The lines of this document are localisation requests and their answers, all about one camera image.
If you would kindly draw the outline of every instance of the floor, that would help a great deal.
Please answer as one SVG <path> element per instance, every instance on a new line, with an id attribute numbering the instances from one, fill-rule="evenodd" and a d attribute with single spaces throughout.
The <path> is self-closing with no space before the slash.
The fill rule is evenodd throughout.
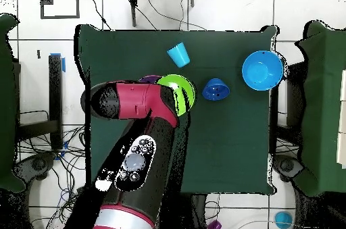
<path id="1" fill-rule="evenodd" d="M 187 0 L 150 0 L 156 10 L 166 16 L 187 21 Z M 196 24 L 207 30 L 260 30 L 263 26 L 275 24 L 280 28 L 277 36 L 276 50 L 287 60 L 288 64 L 303 61 L 303 55 L 294 45 L 302 38 L 304 25 L 310 20 L 323 20 L 333 28 L 346 27 L 346 0 L 195 0 L 194 8 L 189 8 L 189 30 L 199 30 Z M 127 0 L 95 0 L 99 13 L 105 18 L 112 30 L 151 30 L 152 25 L 140 12 L 137 15 L 137 27 L 132 27 L 130 6 Z M 180 22 L 162 17 L 152 8 L 148 0 L 138 0 L 139 9 L 147 16 L 157 29 L 179 29 Z M 45 16 L 76 15 L 75 0 L 54 0 L 53 5 L 45 5 Z M 63 72 L 63 123 L 66 131 L 65 141 L 76 129 L 84 124 L 83 112 L 80 108 L 80 95 L 84 90 L 83 83 L 76 69 L 73 56 L 74 29 L 77 24 L 92 24 L 97 28 L 107 29 L 95 11 L 92 0 L 79 0 L 79 18 L 41 19 L 39 0 L 0 0 L 0 12 L 10 13 L 18 17 L 20 24 L 9 34 L 9 44 L 14 57 L 22 64 L 20 81 L 20 109 L 22 123 L 36 122 L 46 118 L 45 112 L 24 113 L 34 110 L 49 110 L 48 67 L 47 57 L 51 53 L 61 53 L 66 59 L 66 71 Z M 187 30 L 185 23 L 180 29 Z M 286 84 L 279 88 L 278 121 L 286 122 Z M 33 139 L 34 145 L 45 141 Z M 21 144 L 20 159 L 24 159 L 32 151 L 28 144 Z M 66 161 L 73 157 L 76 163 L 72 172 L 76 180 L 75 189 L 82 186 L 85 177 L 84 157 L 79 151 L 83 146 L 78 134 L 71 140 L 69 150 L 65 154 Z M 56 161 L 54 169 L 59 176 L 59 185 L 66 188 L 69 178 L 60 161 Z M 50 171 L 48 178 L 35 181 L 30 194 L 30 217 L 36 229 L 45 229 L 49 218 L 57 207 L 64 202 L 61 199 L 61 188 L 57 183 L 57 175 Z M 282 182 L 276 172 L 272 172 L 272 184 L 277 191 L 274 195 L 209 195 L 205 214 L 208 223 L 214 219 L 222 225 L 222 229 L 279 229 L 274 216 L 279 211 L 287 211 L 295 215 L 294 191 L 291 184 Z M 220 206 L 217 212 L 216 201 Z M 61 229 L 60 220 L 54 221 L 50 229 Z"/>

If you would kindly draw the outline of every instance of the cable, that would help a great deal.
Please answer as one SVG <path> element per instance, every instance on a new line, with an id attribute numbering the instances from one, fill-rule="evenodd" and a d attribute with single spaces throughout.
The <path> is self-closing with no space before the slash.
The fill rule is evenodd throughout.
<path id="1" fill-rule="evenodd" d="M 85 142 L 84 142 L 85 133 L 84 132 L 80 132 L 78 136 L 79 136 L 80 143 L 82 144 L 83 147 L 85 147 Z"/>
<path id="2" fill-rule="evenodd" d="M 221 211 L 221 207 L 219 206 L 219 202 L 220 202 L 220 195 L 219 195 L 219 197 L 218 197 L 218 202 L 216 202 L 216 201 L 207 201 L 206 203 L 205 203 L 205 206 L 207 206 L 207 203 L 216 203 L 216 205 L 218 206 L 217 207 L 217 212 L 216 212 L 216 215 L 213 215 L 213 216 L 211 216 L 211 217 L 209 217 L 209 218 L 205 218 L 205 220 L 210 220 L 210 219 L 212 219 L 212 218 L 216 218 L 216 217 L 218 217 L 218 215 L 219 215 L 219 213 L 220 213 L 220 211 Z"/>
<path id="3" fill-rule="evenodd" d="M 254 221 L 251 221 L 251 222 L 248 222 L 248 223 L 242 225 L 242 226 L 239 227 L 238 229 L 241 229 L 241 228 L 243 228 L 244 226 L 246 226 L 246 225 L 248 225 L 248 224 L 251 224 L 251 223 L 255 223 L 255 222 L 271 222 L 271 223 L 276 223 L 276 224 L 289 224 L 289 225 L 297 226 L 297 227 L 300 227 L 300 228 L 318 228 L 318 227 L 301 226 L 301 225 L 292 224 L 292 223 L 287 223 L 287 222 L 275 222 L 275 221 L 270 221 L 270 220 L 254 220 Z"/>
<path id="4" fill-rule="evenodd" d="M 27 111 L 27 112 L 22 112 L 20 114 L 23 114 L 23 113 L 37 113 L 37 112 L 45 112 L 47 114 L 47 120 L 49 120 L 49 114 L 47 111 L 45 110 L 37 110 L 37 111 Z"/>
<path id="5" fill-rule="evenodd" d="M 102 15 L 101 15 L 101 14 L 99 13 L 99 11 L 97 10 L 97 6 L 96 6 L 95 0 L 92 0 L 92 1 L 94 2 L 96 12 L 97 12 L 97 14 L 99 15 L 99 17 L 101 18 L 102 22 L 103 22 L 106 26 L 108 26 L 109 30 L 112 30 L 112 29 L 109 27 L 108 23 L 105 21 L 105 19 L 102 17 Z"/>
<path id="6" fill-rule="evenodd" d="M 293 151 L 296 151 L 296 150 L 299 150 L 299 149 L 290 149 L 288 151 L 277 151 L 276 154 L 278 153 L 288 153 L 288 152 L 291 152 L 291 153 L 294 153 Z"/>
<path id="7" fill-rule="evenodd" d="M 147 18 L 147 16 L 145 16 L 145 14 L 143 13 L 143 12 L 141 12 L 141 10 L 137 7 L 137 6 L 135 6 L 135 8 L 141 13 L 141 14 L 143 14 L 144 15 L 144 17 L 147 19 L 147 21 L 155 28 L 155 30 L 157 30 L 157 28 L 151 23 L 151 21 L 149 20 L 149 18 Z"/>
<path id="8" fill-rule="evenodd" d="M 84 136 L 84 132 L 81 132 L 81 130 L 84 128 L 84 126 L 81 127 L 77 127 L 73 130 L 69 130 L 67 132 L 64 132 L 64 138 L 67 137 L 67 135 L 71 134 L 71 136 L 69 136 L 68 140 L 65 142 L 67 144 L 70 144 L 70 142 L 72 141 L 72 139 L 78 134 L 78 136 L 80 137 L 80 139 Z M 48 141 L 47 137 L 44 135 L 44 138 L 40 138 L 42 141 L 46 142 L 47 145 L 50 145 L 50 142 Z M 27 142 L 25 142 L 27 145 L 29 145 L 29 147 L 25 147 L 25 146 L 20 146 L 21 148 L 24 147 L 26 149 L 31 149 L 33 150 L 33 152 L 31 153 L 42 153 L 42 152 L 46 152 L 49 150 L 43 150 L 43 149 L 38 149 L 36 148 L 33 143 L 32 140 L 29 139 L 28 140 L 30 144 L 28 144 Z M 59 203 L 57 205 L 57 209 L 55 210 L 55 213 L 50 217 L 50 218 L 39 218 L 37 220 L 44 220 L 44 219 L 49 219 L 48 224 L 46 225 L 45 229 L 50 229 L 53 221 L 57 218 L 59 218 L 59 220 L 61 221 L 61 223 L 63 224 L 64 221 L 68 218 L 68 213 L 72 212 L 72 208 L 76 202 L 77 199 L 77 194 L 74 193 L 74 187 L 76 185 L 76 181 L 75 181 L 75 177 L 72 173 L 73 169 L 77 169 L 77 170 L 85 170 L 82 168 L 78 168 L 76 167 L 76 162 L 81 158 L 84 157 L 84 154 L 79 153 L 79 152 L 84 152 L 83 149 L 79 149 L 73 146 L 68 146 L 68 148 L 65 151 L 60 151 L 60 152 L 65 152 L 65 154 L 70 153 L 71 155 L 74 155 L 73 158 L 71 158 L 70 161 L 66 160 L 64 157 L 62 157 L 61 155 L 57 155 L 59 157 L 59 160 L 61 162 L 61 165 L 63 166 L 63 168 L 66 171 L 66 184 L 67 184 L 67 188 L 63 188 L 61 186 L 61 182 L 59 179 L 59 174 L 56 172 L 56 170 L 54 168 L 52 168 L 54 174 L 57 176 L 57 185 L 61 190 L 61 195 L 60 195 L 60 200 Z"/>
<path id="9" fill-rule="evenodd" d="M 182 9 L 182 19 L 181 19 L 180 24 L 179 24 L 179 30 L 180 30 L 180 27 L 181 27 L 182 20 L 184 19 L 184 8 L 182 7 L 182 0 L 180 1 L 180 6 L 181 6 L 181 9 Z"/>
<path id="10" fill-rule="evenodd" d="M 160 16 L 163 16 L 163 17 L 165 17 L 165 18 L 169 18 L 170 20 L 175 20 L 175 21 L 177 21 L 177 22 L 180 22 L 180 20 L 177 20 L 176 18 L 171 18 L 171 17 L 169 17 L 169 16 L 165 16 L 164 14 L 159 13 L 159 12 L 156 10 L 156 8 L 154 8 L 154 6 L 151 4 L 150 0 L 148 0 L 148 2 L 150 3 L 151 7 L 152 7 L 152 8 L 157 12 L 157 14 L 159 14 Z M 201 29 L 207 31 L 204 27 L 201 27 L 201 26 L 199 26 L 199 25 L 192 24 L 192 23 L 190 23 L 190 22 L 189 22 L 189 25 L 193 25 L 193 26 L 199 27 L 199 28 L 201 28 Z"/>

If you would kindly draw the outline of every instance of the purple cup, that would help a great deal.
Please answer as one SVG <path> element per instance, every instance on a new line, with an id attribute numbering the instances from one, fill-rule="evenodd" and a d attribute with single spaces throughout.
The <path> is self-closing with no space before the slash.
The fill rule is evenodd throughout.
<path id="1" fill-rule="evenodd" d="M 207 229 L 221 229 L 222 225 L 218 220 L 213 220 L 207 226 Z"/>
<path id="2" fill-rule="evenodd" d="M 154 84 L 160 78 L 161 78 L 161 76 L 158 76 L 158 75 L 148 75 L 148 76 L 144 76 L 143 78 L 139 79 L 139 82 Z"/>

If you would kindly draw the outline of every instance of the table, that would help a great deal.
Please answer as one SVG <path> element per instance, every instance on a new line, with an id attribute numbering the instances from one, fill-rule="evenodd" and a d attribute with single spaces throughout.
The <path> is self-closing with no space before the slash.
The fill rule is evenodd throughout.
<path id="1" fill-rule="evenodd" d="M 183 193 L 273 193 L 267 183 L 269 92 L 249 88 L 241 68 L 249 54 L 270 50 L 275 26 L 261 32 L 180 32 L 108 31 L 82 25 L 77 33 L 75 48 L 82 70 L 90 73 L 91 86 L 151 74 L 180 74 L 194 82 L 197 100 L 191 109 Z M 179 42 L 191 58 L 183 68 L 166 53 Z M 211 78 L 221 78 L 230 87 L 226 99 L 213 102 L 202 97 Z M 127 123 L 91 117 L 92 179 Z"/>

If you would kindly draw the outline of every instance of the tile grout line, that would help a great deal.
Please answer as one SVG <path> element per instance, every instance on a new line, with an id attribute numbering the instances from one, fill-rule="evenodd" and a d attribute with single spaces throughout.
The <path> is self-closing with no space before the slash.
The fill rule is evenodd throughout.
<path id="1" fill-rule="evenodd" d="M 272 21 L 273 25 L 274 25 L 274 17 L 275 17 L 275 0 L 273 0 L 273 21 Z"/>
<path id="2" fill-rule="evenodd" d="M 104 17 L 103 17 L 103 0 L 101 0 L 102 1 L 102 4 L 101 4 L 101 16 L 102 16 L 102 30 L 103 30 L 103 27 L 104 27 L 104 24 L 103 24 L 103 19 L 104 19 Z"/>
<path id="3" fill-rule="evenodd" d="M 9 41 L 74 41 L 73 39 L 9 39 Z"/>
<path id="4" fill-rule="evenodd" d="M 206 206 L 208 209 L 215 209 L 212 206 Z M 267 207 L 220 207 L 220 209 L 268 209 Z M 270 209 L 295 210 L 295 207 L 269 207 Z"/>
<path id="5" fill-rule="evenodd" d="M 270 195 L 268 195 L 268 222 L 267 222 L 267 229 L 269 229 L 269 218 L 270 218 Z"/>
<path id="6" fill-rule="evenodd" d="M 18 59 L 18 62 L 19 62 L 19 15 L 18 15 L 18 8 L 19 8 L 19 3 L 18 3 L 18 0 L 17 0 L 17 20 L 18 20 L 18 24 L 17 24 L 17 59 Z M 19 162 L 22 161 L 22 153 L 19 151 Z"/>
<path id="7" fill-rule="evenodd" d="M 275 17 L 275 0 L 273 0 L 273 19 L 272 19 L 272 25 L 275 25 L 275 23 L 274 23 L 274 17 Z M 267 229 L 269 229 L 269 217 L 270 217 L 270 195 L 268 195 L 268 222 L 267 222 Z"/>

